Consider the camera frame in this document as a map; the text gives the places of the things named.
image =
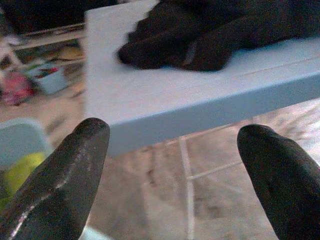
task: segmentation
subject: blue plastic bin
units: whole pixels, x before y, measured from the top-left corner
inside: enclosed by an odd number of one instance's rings
[[[44,152],[45,157],[53,152],[37,121],[31,118],[15,118],[0,122],[0,168],[7,168],[21,157],[36,152]],[[112,238],[86,226],[79,240]]]
[[[68,86],[66,78],[64,76],[64,68],[60,67],[58,71],[42,78],[36,78],[36,76],[42,73],[40,71],[41,69],[51,69],[55,67],[56,66],[52,63],[46,63],[25,72],[25,74],[39,86],[42,92],[48,95],[54,94],[62,89],[65,89]]]

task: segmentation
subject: gloved finger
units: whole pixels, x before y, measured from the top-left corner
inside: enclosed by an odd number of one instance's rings
[[[187,49],[187,44],[200,34],[201,21],[186,19],[170,29],[150,36],[141,41],[127,43],[118,51],[124,64],[137,68],[159,68],[166,64],[166,58],[175,54],[177,49]]]
[[[255,16],[244,16],[222,25],[198,37],[188,49],[188,54],[181,62],[181,57],[171,57],[168,63],[174,67],[194,71],[217,71],[222,69],[233,51],[247,40],[261,22]]]
[[[128,34],[128,42],[134,43],[165,32],[176,25],[199,21],[192,9],[171,2],[158,3],[148,17],[140,20],[136,29]]]

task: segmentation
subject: floor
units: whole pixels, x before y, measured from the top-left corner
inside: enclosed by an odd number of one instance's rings
[[[52,96],[37,96],[20,106],[0,104],[0,122],[38,119],[56,147],[83,119],[86,84],[81,68],[68,82],[68,88]],[[237,133],[251,123],[292,138],[320,163],[320,99],[315,99],[184,136],[191,174],[241,161]],[[243,164],[199,177],[193,184],[195,239],[277,239]],[[186,191],[178,138],[107,157],[87,224],[115,240],[184,240]]]

